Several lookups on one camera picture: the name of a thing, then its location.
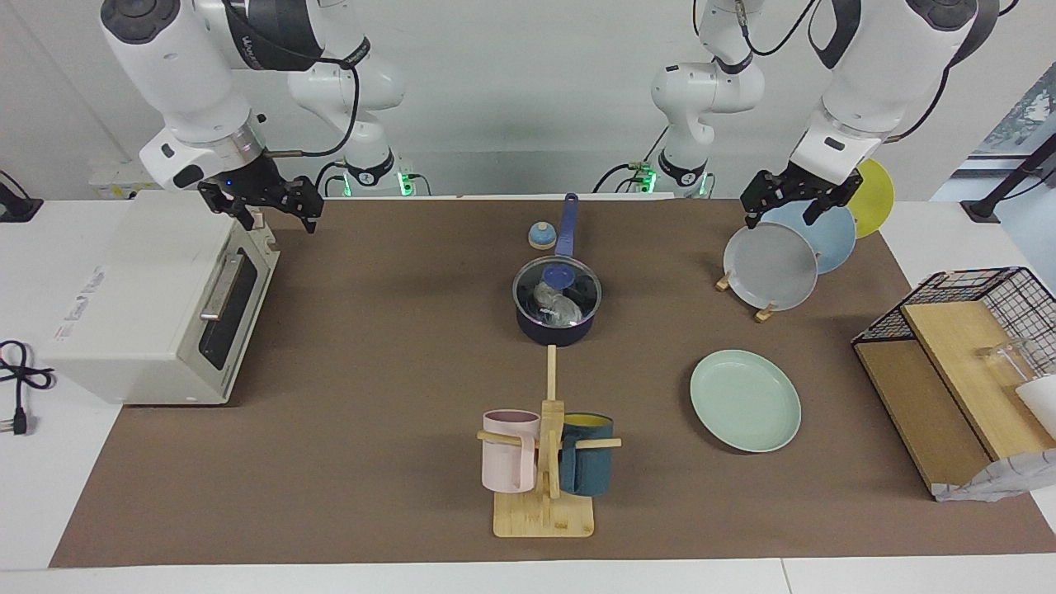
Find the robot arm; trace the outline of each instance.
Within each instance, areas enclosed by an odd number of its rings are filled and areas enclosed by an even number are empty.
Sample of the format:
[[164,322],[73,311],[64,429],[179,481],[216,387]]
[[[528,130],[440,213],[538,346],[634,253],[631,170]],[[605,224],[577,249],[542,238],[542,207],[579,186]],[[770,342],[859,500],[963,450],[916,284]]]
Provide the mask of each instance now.
[[[765,0],[748,0],[744,18],[754,22]],[[653,103],[667,116],[665,144],[649,166],[658,172],[656,188],[694,196],[703,181],[715,130],[709,113],[748,111],[762,99],[762,71],[740,33],[736,0],[709,0],[700,21],[700,43],[710,63],[666,67],[653,80]]]
[[943,71],[975,51],[997,19],[996,0],[832,0],[836,29],[814,47],[832,81],[810,116],[788,167],[759,171],[741,194],[749,227],[767,210],[814,203],[812,224],[846,205],[868,159]]
[[352,124],[361,76],[375,89],[362,93],[364,112],[343,156],[351,170],[377,173],[364,186],[399,178],[383,129],[365,110],[398,105],[402,80],[370,56],[348,0],[105,0],[100,16],[117,60],[165,119],[139,152],[163,187],[197,187],[213,211],[247,227],[246,206],[271,206],[314,231],[323,209],[317,188],[305,177],[283,180],[272,157],[323,153],[266,150],[233,86],[231,70],[245,68],[289,72],[298,103],[342,132]]

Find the light blue plate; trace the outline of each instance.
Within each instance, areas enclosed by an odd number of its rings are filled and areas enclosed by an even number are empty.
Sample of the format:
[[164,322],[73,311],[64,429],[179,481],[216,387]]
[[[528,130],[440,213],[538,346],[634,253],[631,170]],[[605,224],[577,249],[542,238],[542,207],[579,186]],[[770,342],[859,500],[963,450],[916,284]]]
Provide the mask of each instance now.
[[817,274],[824,275],[838,268],[851,257],[857,241],[854,215],[847,207],[830,208],[813,225],[807,225],[803,214],[810,202],[790,202],[762,216],[763,221],[778,223],[795,229],[817,254]]
[[690,379],[690,398],[700,422],[737,449],[774,451],[799,431],[799,394],[774,364],[748,351],[704,357]]

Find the plate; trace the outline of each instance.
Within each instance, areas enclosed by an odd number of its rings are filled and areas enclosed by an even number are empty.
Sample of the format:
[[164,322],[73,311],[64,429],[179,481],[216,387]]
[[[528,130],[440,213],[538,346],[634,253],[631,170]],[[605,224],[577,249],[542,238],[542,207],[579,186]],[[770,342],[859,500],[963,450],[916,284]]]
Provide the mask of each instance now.
[[854,215],[857,238],[869,237],[880,230],[894,208],[894,182],[887,169],[873,159],[859,165],[862,186],[859,187],[847,208]]
[[700,422],[723,443],[762,453],[780,449],[799,431],[799,394],[774,364],[748,351],[719,351],[690,379]]
[[803,214],[810,202],[790,202],[762,216],[763,221],[780,223],[802,235],[817,256],[817,274],[824,275],[844,265],[854,252],[857,226],[846,207],[830,208],[808,225]]
[[741,228],[727,244],[722,267],[730,287],[757,310],[784,312],[803,303],[817,284],[817,259],[802,235],[778,223]]

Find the white backdrop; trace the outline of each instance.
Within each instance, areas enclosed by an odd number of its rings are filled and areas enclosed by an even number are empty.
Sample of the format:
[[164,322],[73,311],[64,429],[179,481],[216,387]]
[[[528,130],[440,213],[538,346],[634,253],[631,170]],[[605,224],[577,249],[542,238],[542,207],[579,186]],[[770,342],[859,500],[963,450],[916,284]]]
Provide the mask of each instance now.
[[[756,43],[771,47],[806,1],[772,0]],[[45,198],[91,196],[92,164],[134,157],[162,124],[106,47],[99,4],[0,0],[0,167]],[[404,104],[382,115],[393,144],[438,193],[588,191],[609,166],[644,156],[663,128],[649,98],[656,71],[710,59],[694,37],[690,0],[359,0],[357,7],[375,51],[410,80]],[[1022,2],[954,70],[928,125],[882,149],[901,199],[930,198],[1056,60],[1054,17],[1056,3]],[[759,168],[784,167],[828,83],[803,32],[759,63],[762,104],[713,117],[719,196],[738,194]],[[337,138],[287,97],[282,74],[242,71],[237,81],[268,115],[270,148],[318,149]],[[283,163],[286,174],[317,168]]]

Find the dish rack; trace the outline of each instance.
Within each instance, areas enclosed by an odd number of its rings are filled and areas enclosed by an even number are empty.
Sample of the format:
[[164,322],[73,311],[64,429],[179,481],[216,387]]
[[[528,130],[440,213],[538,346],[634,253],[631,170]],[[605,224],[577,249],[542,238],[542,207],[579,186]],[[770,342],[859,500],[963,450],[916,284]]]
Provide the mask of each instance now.
[[1056,440],[1017,396],[1011,366],[983,356],[1010,337],[1037,344],[1036,372],[1056,371],[1056,298],[1018,266],[932,275],[853,340],[939,500],[1056,484]]

